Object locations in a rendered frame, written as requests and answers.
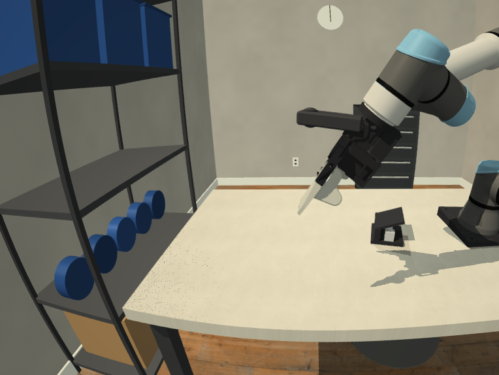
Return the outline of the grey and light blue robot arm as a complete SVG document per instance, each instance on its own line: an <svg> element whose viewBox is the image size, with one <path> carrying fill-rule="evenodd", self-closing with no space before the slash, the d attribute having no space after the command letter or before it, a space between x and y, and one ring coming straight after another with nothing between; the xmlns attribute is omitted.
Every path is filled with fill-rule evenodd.
<svg viewBox="0 0 499 375"><path fill-rule="evenodd" d="M474 96L460 81L482 70L497 68L499 27L451 51L434 35L413 29L397 46L364 96L364 105L393 127L399 126L411 109L434 115L441 122L458 127L465 124L475 111ZM363 116L312 107L297 112L297 124L309 128L360 133L362 121ZM469 199L460 210L458 221L480 235L498 233L499 161L479 163Z"/></svg>

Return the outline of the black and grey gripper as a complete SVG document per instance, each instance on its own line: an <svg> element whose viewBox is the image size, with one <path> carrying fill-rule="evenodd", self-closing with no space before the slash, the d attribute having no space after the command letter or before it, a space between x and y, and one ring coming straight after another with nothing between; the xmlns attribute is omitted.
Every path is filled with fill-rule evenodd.
<svg viewBox="0 0 499 375"><path fill-rule="evenodd" d="M301 215L311 200L338 206L342 196L338 190L341 179L351 178L362 188L381 167L381 162L401 139L400 131L384 122L369 110L364 102L360 112L367 117L360 133L344 131L340 141L331 150L328 158L317 171L313 181L300 199L298 215ZM375 125L376 129L371 129ZM327 178L331 177L326 182Z"/></svg>

